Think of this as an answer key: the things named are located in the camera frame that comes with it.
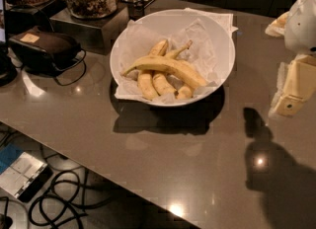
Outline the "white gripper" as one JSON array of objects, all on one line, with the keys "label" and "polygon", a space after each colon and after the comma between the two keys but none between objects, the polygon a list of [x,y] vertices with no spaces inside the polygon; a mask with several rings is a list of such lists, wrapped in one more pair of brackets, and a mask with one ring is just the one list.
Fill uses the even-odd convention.
[{"label": "white gripper", "polygon": [[297,55],[282,62],[269,117],[292,117],[316,92],[316,0],[296,0],[289,12],[272,21],[265,33],[283,37],[285,47]]}]

